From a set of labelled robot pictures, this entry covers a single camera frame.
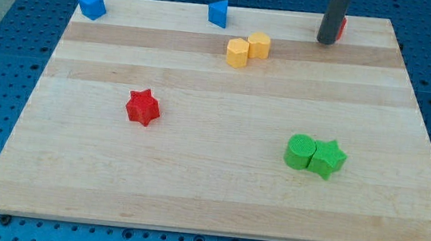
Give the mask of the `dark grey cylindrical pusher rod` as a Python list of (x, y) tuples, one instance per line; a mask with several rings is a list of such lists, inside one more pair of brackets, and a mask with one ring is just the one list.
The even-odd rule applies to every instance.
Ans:
[(333, 45), (337, 41), (350, 2), (351, 0), (329, 0), (318, 31), (319, 43)]

